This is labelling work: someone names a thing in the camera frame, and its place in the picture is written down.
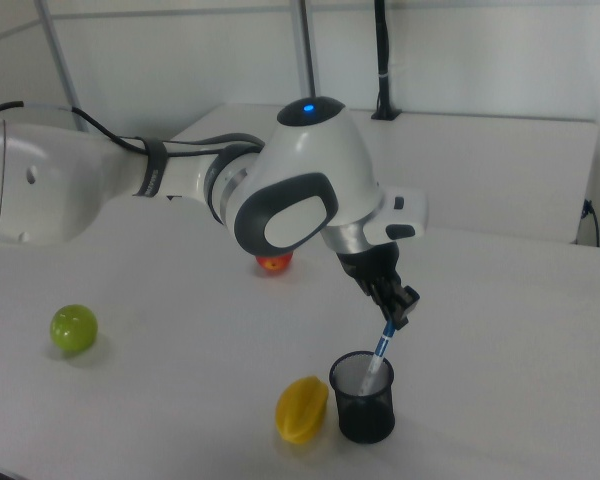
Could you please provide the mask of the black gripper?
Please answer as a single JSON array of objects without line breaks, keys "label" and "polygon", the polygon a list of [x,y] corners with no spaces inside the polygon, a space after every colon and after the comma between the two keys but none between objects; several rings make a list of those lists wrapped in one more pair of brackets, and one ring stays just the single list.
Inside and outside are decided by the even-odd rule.
[{"label": "black gripper", "polygon": [[396,272],[399,247],[395,242],[377,245],[364,252],[338,254],[344,272],[355,280],[363,293],[371,296],[385,320],[396,330],[409,323],[408,316],[420,301],[410,286],[402,286]]}]

